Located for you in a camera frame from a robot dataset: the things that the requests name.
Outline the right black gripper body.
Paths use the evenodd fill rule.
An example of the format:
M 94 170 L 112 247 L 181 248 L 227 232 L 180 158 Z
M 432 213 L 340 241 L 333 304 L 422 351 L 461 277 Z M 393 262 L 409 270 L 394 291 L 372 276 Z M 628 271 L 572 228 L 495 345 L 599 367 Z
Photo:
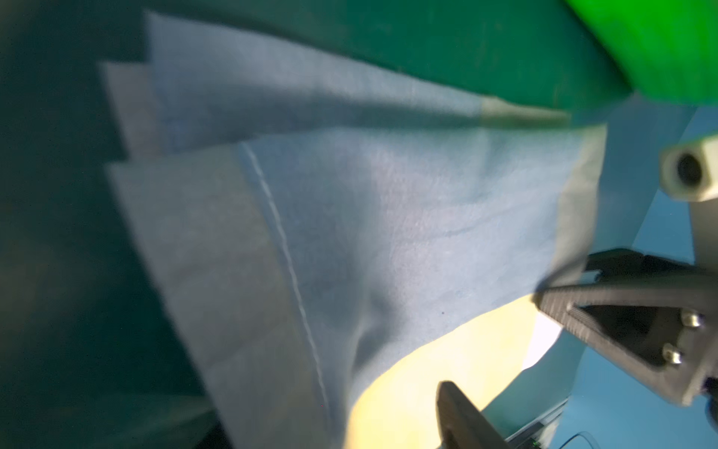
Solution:
M 626 248 L 594 253 L 588 284 L 536 293 L 538 309 L 657 396 L 708 399 L 717 423 L 717 275 Z

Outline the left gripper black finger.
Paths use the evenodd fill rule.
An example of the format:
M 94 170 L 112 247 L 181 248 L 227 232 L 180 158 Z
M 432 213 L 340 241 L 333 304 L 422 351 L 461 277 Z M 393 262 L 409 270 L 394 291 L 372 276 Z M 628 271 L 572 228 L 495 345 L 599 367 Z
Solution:
M 454 382 L 439 383 L 436 415 L 442 448 L 508 449 L 508 443 Z

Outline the beige grey pillowcase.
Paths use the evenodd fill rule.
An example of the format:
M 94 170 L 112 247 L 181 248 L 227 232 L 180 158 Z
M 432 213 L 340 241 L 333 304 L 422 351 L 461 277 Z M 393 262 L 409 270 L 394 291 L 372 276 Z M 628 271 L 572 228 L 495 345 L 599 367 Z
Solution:
M 579 279 L 608 130 L 156 12 L 107 67 L 149 149 L 108 180 L 230 442 L 339 448 L 400 359 Z

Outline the green plastic basket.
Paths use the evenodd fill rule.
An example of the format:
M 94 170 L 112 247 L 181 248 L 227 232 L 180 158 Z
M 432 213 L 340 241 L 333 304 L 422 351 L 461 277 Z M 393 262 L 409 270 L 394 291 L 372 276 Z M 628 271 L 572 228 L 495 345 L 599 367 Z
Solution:
M 632 88 L 652 100 L 717 104 L 717 3 L 576 0 L 570 8 Z

